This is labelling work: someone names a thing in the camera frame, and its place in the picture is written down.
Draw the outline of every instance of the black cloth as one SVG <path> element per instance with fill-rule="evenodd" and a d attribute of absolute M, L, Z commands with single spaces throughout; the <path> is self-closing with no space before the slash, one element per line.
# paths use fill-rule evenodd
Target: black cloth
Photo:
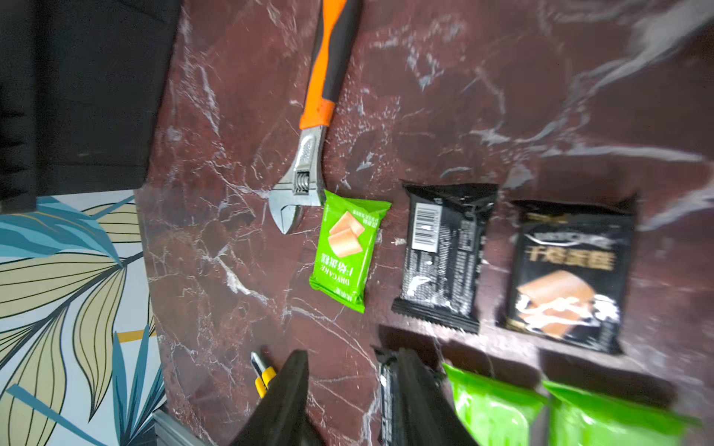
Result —
<path fill-rule="evenodd" d="M 3 209 L 13 193 L 141 187 L 181 0 L 0 3 L 0 54 L 12 48 L 15 65 L 0 71 L 0 119 L 24 119 L 14 125 L 25 130 L 0 125 L 0 141 L 12 141 L 0 151 L 24 151 L 25 173 L 12 173 L 22 183 L 0 182 Z M 0 155 L 2 175 L 8 169 L 18 170 Z"/>

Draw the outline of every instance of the black fabric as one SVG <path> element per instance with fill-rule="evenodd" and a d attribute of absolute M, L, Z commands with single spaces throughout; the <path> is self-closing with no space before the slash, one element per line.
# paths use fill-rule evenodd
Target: black fabric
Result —
<path fill-rule="evenodd" d="M 0 0 L 0 213 L 36 205 L 34 5 Z"/>
<path fill-rule="evenodd" d="M 0 4 L 0 211 L 23 191 L 141 187 L 181 0 Z M 4 132 L 8 117 L 25 118 L 20 136 Z M 8 161 L 19 144 L 26 152 Z M 29 172 L 8 179 L 6 166 Z M 19 179 L 29 184 L 5 188 Z"/>
<path fill-rule="evenodd" d="M 308 353 L 294 350 L 231 446 L 299 446 L 308 397 Z"/>
<path fill-rule="evenodd" d="M 322 89 L 322 97 L 328 101 L 337 102 L 340 98 L 340 88 L 345 80 L 361 14 L 362 0 L 347 0 L 330 34 L 327 73 Z"/>
<path fill-rule="evenodd" d="M 399 350 L 397 379 L 408 446 L 478 446 L 414 350 Z"/>

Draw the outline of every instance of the chrome wrench head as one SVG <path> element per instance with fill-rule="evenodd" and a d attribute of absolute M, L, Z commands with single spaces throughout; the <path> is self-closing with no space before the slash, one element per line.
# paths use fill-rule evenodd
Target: chrome wrench head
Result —
<path fill-rule="evenodd" d="M 322 206 L 325 203 L 321 164 L 326 132 L 325 126 L 302 131 L 298 153 L 290 170 L 268 195 L 271 215 L 283 234 L 292 232 L 300 223 L 302 206 Z"/>

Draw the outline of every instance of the plastic wrapper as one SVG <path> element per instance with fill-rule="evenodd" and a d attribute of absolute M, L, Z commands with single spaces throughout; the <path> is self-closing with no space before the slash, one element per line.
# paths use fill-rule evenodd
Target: plastic wrapper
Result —
<path fill-rule="evenodd" d="M 473 314 L 494 184 L 405 183 L 411 199 L 402 293 L 392 311 L 478 333 Z"/>
<path fill-rule="evenodd" d="M 634 199 L 616 206 L 513 201 L 521 209 L 505 326 L 621 353 L 635 228 Z"/>
<path fill-rule="evenodd" d="M 310 286 L 364 313 L 364 285 L 385 201 L 342 198 L 325 192 L 320 241 Z"/>
<path fill-rule="evenodd" d="M 379 363 L 379 388 L 382 409 L 382 428 L 379 441 L 383 446 L 404 446 L 406 434 L 401 413 L 401 404 L 398 400 L 399 380 L 397 379 L 397 352 L 386 348 L 375 348 L 374 353 Z M 439 385 L 442 374 L 424 365 L 434 378 L 434 383 Z"/>
<path fill-rule="evenodd" d="M 550 446 L 676 446 L 699 420 L 646 407 L 556 382 L 543 386 L 553 395 Z"/>
<path fill-rule="evenodd" d="M 456 413 L 479 445 L 528 446 L 531 424 L 547 403 L 545 397 L 443 366 L 453 388 Z"/>

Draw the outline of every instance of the green snack package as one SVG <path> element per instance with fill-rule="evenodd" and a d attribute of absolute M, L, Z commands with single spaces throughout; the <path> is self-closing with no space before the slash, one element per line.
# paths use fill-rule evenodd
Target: green snack package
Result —
<path fill-rule="evenodd" d="M 544 381 L 554 399 L 551 446 L 675 446 L 696 418 Z"/>
<path fill-rule="evenodd" d="M 453 388 L 456 414 L 479 445 L 528 445 L 531 423 L 547 398 L 448 364 L 443 366 Z"/>
<path fill-rule="evenodd" d="M 385 201 L 342 198 L 325 191 L 320 241 L 310 286 L 364 313 L 364 285 Z"/>

